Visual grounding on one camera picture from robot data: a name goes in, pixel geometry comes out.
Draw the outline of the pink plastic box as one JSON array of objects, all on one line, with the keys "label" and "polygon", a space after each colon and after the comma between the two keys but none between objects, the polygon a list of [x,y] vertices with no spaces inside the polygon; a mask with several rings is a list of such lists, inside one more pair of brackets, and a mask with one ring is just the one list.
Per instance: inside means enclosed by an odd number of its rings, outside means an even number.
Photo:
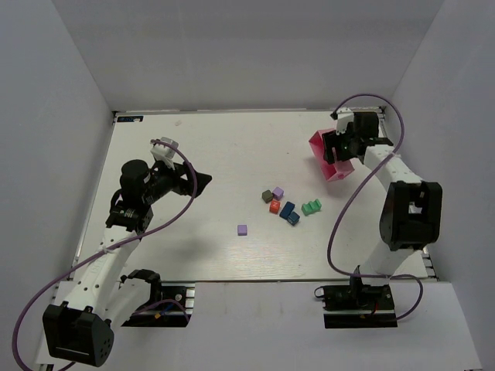
[{"label": "pink plastic box", "polygon": [[354,171],[354,167],[350,161],[329,164],[324,159],[323,135],[327,133],[333,134],[334,132],[334,129],[318,130],[309,139],[309,145],[314,158],[327,182],[345,179]]}]

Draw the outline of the purple wood cube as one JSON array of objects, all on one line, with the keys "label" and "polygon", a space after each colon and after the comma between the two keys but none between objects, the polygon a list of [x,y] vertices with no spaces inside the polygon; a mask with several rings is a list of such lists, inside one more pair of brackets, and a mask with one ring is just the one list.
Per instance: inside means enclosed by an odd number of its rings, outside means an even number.
[{"label": "purple wood cube", "polygon": [[237,226],[237,235],[238,236],[247,236],[248,234],[248,226],[241,224]]},{"label": "purple wood cube", "polygon": [[275,199],[280,200],[284,196],[284,190],[280,187],[275,187],[272,191],[272,195]]}]

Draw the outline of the olive grey wood cube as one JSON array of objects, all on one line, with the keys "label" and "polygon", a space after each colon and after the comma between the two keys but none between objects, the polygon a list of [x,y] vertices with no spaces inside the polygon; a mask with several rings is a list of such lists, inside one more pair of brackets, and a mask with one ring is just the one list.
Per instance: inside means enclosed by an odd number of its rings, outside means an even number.
[{"label": "olive grey wood cube", "polygon": [[261,198],[265,203],[270,203],[273,200],[273,193],[268,189],[261,194]]}]

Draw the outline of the red letter wood cube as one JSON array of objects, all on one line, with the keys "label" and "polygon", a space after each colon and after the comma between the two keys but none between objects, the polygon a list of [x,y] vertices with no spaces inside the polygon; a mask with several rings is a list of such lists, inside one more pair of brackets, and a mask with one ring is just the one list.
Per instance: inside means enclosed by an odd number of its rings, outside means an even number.
[{"label": "red letter wood cube", "polygon": [[278,200],[273,199],[270,202],[269,212],[270,213],[274,213],[274,214],[278,214],[278,212],[280,210],[280,206],[281,206],[281,203]]}]

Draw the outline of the long dark blue block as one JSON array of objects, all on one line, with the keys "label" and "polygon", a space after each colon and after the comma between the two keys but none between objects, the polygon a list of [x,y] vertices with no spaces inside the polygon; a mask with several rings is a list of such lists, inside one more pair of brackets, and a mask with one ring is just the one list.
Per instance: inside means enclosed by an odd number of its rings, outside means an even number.
[{"label": "long dark blue block", "polygon": [[288,219],[289,215],[293,212],[294,208],[295,208],[294,203],[286,202],[282,210],[280,211],[279,216],[284,220]]}]

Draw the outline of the green notched wood block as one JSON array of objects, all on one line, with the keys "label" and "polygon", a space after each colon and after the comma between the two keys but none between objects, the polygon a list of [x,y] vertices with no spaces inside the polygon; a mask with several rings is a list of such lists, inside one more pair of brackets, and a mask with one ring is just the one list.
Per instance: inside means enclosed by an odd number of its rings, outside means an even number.
[{"label": "green notched wood block", "polygon": [[314,199],[313,201],[309,201],[307,203],[303,203],[301,210],[305,216],[312,215],[313,213],[317,213],[322,209],[322,203],[318,199]]}]

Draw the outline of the small dark blue block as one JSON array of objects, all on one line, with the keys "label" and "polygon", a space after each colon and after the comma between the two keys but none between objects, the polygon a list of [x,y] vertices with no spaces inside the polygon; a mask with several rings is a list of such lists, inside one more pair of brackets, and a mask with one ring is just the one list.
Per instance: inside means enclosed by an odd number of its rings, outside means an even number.
[{"label": "small dark blue block", "polygon": [[287,217],[287,221],[292,226],[295,226],[300,221],[300,215],[297,212],[291,212]]}]

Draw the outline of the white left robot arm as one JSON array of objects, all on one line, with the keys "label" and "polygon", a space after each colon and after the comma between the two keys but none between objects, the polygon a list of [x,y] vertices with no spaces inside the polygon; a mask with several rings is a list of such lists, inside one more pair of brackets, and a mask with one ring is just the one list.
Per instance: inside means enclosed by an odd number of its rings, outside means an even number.
[{"label": "white left robot arm", "polygon": [[149,167],[135,159],[122,166],[97,258],[61,304],[49,305],[43,313],[52,357],[102,366],[117,329],[139,308],[162,300],[159,274],[141,269],[123,275],[122,270],[152,221],[152,204],[169,192],[198,196],[212,179],[185,163],[166,160]]}]

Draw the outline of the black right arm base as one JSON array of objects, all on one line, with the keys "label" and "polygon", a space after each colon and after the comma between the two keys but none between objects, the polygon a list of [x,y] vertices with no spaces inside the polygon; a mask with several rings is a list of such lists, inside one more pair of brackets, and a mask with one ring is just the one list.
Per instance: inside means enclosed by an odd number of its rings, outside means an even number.
[{"label": "black right arm base", "polygon": [[325,285],[317,287],[314,296],[323,303],[326,329],[398,327],[389,285],[362,288],[350,284]]}]

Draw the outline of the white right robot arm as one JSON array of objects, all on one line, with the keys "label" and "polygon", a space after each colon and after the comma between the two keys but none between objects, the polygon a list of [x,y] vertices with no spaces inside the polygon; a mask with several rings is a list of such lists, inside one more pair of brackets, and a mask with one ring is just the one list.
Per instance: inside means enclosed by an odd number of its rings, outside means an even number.
[{"label": "white right robot arm", "polygon": [[353,275],[370,286],[384,286],[416,250],[439,238],[442,187],[416,175],[381,137],[374,112],[344,108],[331,114],[336,129],[323,135],[324,160],[336,165],[353,158],[370,169],[387,192],[379,220],[381,241]]}]

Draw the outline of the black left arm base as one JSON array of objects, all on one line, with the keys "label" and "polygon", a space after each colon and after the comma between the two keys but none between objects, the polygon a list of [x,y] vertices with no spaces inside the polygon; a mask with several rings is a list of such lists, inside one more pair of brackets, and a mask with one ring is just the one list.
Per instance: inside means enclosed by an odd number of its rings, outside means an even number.
[{"label": "black left arm base", "polygon": [[119,288],[127,283],[145,282],[147,301],[127,320],[124,327],[185,328],[191,318],[195,299],[195,284],[169,283],[154,271],[141,269],[120,277]]}]

